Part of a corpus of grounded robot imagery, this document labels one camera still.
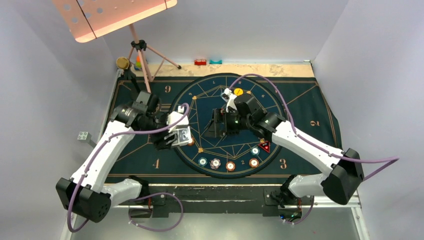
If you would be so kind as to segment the red triangular dealer button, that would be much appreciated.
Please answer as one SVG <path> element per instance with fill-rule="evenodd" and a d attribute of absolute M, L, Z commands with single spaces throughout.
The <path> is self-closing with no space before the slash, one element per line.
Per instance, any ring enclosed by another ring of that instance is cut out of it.
<path fill-rule="evenodd" d="M 271 152 L 271 143 L 269 141 L 263 141 L 258 146 L 267 153 Z"/>

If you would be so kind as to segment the orange poker chip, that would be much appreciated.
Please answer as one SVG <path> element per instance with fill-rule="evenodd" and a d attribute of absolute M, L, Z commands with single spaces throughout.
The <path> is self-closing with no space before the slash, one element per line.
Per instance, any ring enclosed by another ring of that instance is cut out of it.
<path fill-rule="evenodd" d="M 251 159 L 249 160 L 249 166 L 250 166 L 251 168 L 257 168 L 257 167 L 259 166 L 259 164 L 260 164 L 260 162 L 259 162 L 259 160 L 258 160 L 258 159 L 256 159 L 256 158 L 251 158 Z"/>
<path fill-rule="evenodd" d="M 192 146 L 195 144 L 195 139 L 193 137 L 191 137 L 190 141 L 188 142 L 188 146 Z"/>

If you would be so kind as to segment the orange chip stack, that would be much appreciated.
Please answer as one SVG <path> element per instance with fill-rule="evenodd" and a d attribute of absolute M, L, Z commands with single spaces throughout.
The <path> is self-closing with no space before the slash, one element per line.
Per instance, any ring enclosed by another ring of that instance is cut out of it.
<path fill-rule="evenodd" d="M 236 169 L 236 165 L 235 165 L 235 163 L 234 163 L 234 162 L 232 162 L 232 161 L 228 161 L 228 162 L 225 164 L 225 168 L 226 168 L 226 170 L 227 170 L 227 171 L 229 171 L 229 172 L 233 172 L 233 171 Z"/>

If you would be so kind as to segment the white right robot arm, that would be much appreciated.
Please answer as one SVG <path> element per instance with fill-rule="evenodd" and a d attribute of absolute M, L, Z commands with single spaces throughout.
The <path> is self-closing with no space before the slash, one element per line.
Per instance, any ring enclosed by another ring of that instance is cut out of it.
<path fill-rule="evenodd" d="M 291 175 L 280 187 L 277 199 L 281 205 L 294 204 L 305 196 L 326 196 L 339 205 L 350 201 L 365 178 L 355 150 L 343 151 L 307 135 L 282 115 L 267 112 L 248 93 L 237 96 L 226 89 L 220 96 L 226 106 L 213 109 L 208 137 L 249 130 L 260 139 L 290 150 L 320 171 L 308 176 Z"/>

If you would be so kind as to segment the green blue chip stack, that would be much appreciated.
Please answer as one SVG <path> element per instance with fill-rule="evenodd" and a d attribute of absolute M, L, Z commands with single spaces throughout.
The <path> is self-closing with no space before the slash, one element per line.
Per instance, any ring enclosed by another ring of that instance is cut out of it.
<path fill-rule="evenodd" d="M 198 164 L 200 167 L 205 167 L 205 166 L 207 165 L 207 163 L 208 163 L 208 160 L 207 160 L 207 158 L 205 158 L 205 157 L 200 157 L 200 158 L 197 160 L 197 164 Z"/>

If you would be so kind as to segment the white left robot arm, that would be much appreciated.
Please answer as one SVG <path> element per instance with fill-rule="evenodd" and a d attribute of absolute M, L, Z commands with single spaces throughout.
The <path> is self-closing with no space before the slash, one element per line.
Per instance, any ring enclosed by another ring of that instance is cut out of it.
<path fill-rule="evenodd" d="M 126 201 L 142 205 L 149 198 L 149 182 L 134 175 L 105 185 L 106 178 L 124 148 L 136 135 L 149 135 L 156 149 L 184 146 L 191 141 L 188 115 L 190 105 L 182 103 L 176 111 L 160 112 L 160 98 L 147 91 L 113 109 L 106 129 L 93 151 L 70 178 L 60 178 L 55 186 L 71 232 L 73 214 L 86 222 L 102 221 L 110 208 Z"/>

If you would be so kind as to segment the green blue poker chip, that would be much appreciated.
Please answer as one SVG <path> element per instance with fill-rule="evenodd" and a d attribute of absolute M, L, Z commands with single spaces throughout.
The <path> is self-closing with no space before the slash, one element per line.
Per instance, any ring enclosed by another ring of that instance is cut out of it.
<path fill-rule="evenodd" d="M 260 149 L 258 147 L 252 147 L 250 153 L 252 156 L 258 156 L 260 154 Z"/>

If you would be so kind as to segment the blue playing card deck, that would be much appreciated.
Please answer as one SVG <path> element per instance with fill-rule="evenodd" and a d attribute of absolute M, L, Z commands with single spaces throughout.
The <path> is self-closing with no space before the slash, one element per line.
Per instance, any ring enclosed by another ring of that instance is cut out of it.
<path fill-rule="evenodd" d="M 179 128 L 176 130 L 175 141 L 172 143 L 173 147 L 187 146 L 191 140 L 192 134 L 190 127 Z"/>

